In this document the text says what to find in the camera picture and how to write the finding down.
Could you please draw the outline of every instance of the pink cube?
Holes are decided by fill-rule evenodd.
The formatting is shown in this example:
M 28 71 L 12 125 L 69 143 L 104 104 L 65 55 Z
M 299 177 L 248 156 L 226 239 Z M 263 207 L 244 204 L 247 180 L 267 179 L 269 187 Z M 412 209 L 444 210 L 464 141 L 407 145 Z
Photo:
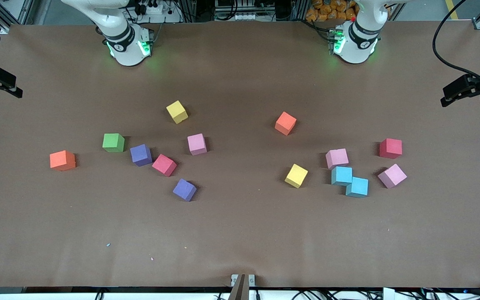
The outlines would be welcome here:
M 206 153 L 205 138 L 203 137 L 203 134 L 190 135 L 188 137 L 188 148 L 190 148 L 190 153 L 192 153 L 192 155 Z
M 349 164 L 345 149 L 329 150 L 325 155 L 327 167 L 332 170 L 337 166 L 345 167 Z
M 381 179 L 381 182 L 383 182 L 387 188 L 393 188 L 406 178 L 406 174 L 403 173 L 398 164 L 395 164 L 389 167 L 383 173 L 379 174 L 378 177 L 379 179 Z
M 166 177 L 169 177 L 176 167 L 177 163 L 162 154 L 159 155 L 153 163 L 153 168 L 166 175 Z

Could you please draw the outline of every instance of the green led light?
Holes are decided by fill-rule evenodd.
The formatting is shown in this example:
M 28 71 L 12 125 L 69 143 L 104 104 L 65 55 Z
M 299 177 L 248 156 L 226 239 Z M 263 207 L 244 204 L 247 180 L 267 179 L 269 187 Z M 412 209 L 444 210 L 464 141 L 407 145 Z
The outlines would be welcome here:
M 147 56 L 151 53 L 149 51 L 149 45 L 147 44 L 147 42 L 138 41 L 138 46 L 140 47 L 140 50 L 142 51 L 142 54 L 144 56 Z
M 110 56 L 114 57 L 114 52 L 108 42 L 107 42 L 107 46 L 108 46 L 108 49 L 110 50 Z
M 370 54 L 372 54 L 372 53 L 375 51 L 375 44 L 377 44 L 377 41 L 378 41 L 378 40 L 379 40 L 379 39 L 376 38 L 376 39 L 375 39 L 375 42 L 373 42 L 372 50 L 370 51 Z
M 345 36 L 342 36 L 342 39 L 336 42 L 335 44 L 335 53 L 341 53 L 344 44 L 345 44 Z

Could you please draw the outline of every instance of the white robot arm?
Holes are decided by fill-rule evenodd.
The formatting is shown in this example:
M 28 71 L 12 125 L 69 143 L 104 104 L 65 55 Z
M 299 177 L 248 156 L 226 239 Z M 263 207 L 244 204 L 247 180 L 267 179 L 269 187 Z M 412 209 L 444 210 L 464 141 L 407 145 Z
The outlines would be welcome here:
M 346 21 L 336 29 L 338 42 L 333 52 L 348 63 L 362 63 L 375 50 L 379 32 L 388 20 L 385 4 L 405 3 L 412 0 L 355 0 L 360 6 L 356 20 Z
M 62 0 L 89 17 L 107 39 L 110 55 L 124 66 L 134 66 L 151 55 L 153 31 L 129 24 L 119 8 L 129 0 Z

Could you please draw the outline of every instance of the orange cube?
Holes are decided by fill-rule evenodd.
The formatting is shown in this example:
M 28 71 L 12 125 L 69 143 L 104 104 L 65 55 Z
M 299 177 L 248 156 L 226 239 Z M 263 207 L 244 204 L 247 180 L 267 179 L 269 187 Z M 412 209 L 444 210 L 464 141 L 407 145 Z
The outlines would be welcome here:
M 52 153 L 49 155 L 49 164 L 51 169 L 57 171 L 67 171 L 76 167 L 75 155 L 66 150 Z
M 296 121 L 296 118 L 283 112 L 275 123 L 275 129 L 284 135 L 288 135 L 290 131 L 292 131 L 292 128 L 294 128 Z

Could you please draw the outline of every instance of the cube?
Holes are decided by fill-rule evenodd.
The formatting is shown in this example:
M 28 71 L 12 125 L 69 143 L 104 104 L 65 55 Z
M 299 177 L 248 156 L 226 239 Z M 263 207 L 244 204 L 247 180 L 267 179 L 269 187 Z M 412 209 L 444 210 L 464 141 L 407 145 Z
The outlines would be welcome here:
M 139 167 L 153 162 L 151 150 L 145 144 L 131 148 L 131 159 Z
M 192 200 L 192 197 L 196 193 L 196 190 L 197 189 L 193 184 L 181 178 L 181 180 L 179 180 L 179 182 L 177 183 L 177 186 L 175 186 L 175 188 L 173 189 L 173 193 L 183 198 L 183 200 L 190 202 L 190 200 Z
M 398 164 L 395 164 L 379 174 L 378 177 L 387 188 L 393 188 L 406 178 L 406 174 L 401 170 Z
M 355 198 L 368 196 L 368 180 L 353 177 L 351 184 L 345 188 L 345 195 Z
M 294 128 L 296 121 L 296 118 L 283 112 L 275 123 L 275 129 L 284 135 L 288 135 L 290 131 L 292 131 L 292 128 Z
M 190 153 L 192 153 L 192 155 L 206 153 L 206 144 L 203 134 L 200 133 L 198 135 L 190 135 L 188 137 L 188 148 L 190 149 Z
M 175 124 L 179 124 L 188 118 L 188 114 L 186 113 L 186 110 L 180 101 L 175 101 L 174 103 L 166 106 L 166 109 L 172 116 Z
M 335 167 L 331 171 L 331 184 L 348 186 L 353 178 L 353 169 L 350 167 Z
M 330 170 L 334 169 L 336 166 L 346 166 L 349 163 L 347 151 L 345 151 L 345 149 L 329 150 L 325 155 L 325 159 L 327 161 L 327 167 Z
M 107 152 L 123 152 L 125 139 L 119 133 L 105 133 L 103 136 L 103 149 Z
M 67 171 L 76 167 L 75 155 L 66 150 L 51 153 L 49 155 L 49 165 L 51 169 L 57 171 Z
M 177 167 L 177 163 L 161 154 L 157 157 L 152 167 L 169 177 Z
M 379 146 L 379 156 L 387 159 L 396 159 L 403 154 L 403 145 L 398 139 L 385 139 Z
M 286 175 L 286 179 L 284 179 L 284 182 L 289 183 L 294 188 L 299 188 L 303 183 L 303 180 L 305 180 L 307 173 L 307 170 L 294 164 L 292 165 L 290 172 L 288 172 L 288 175 Z

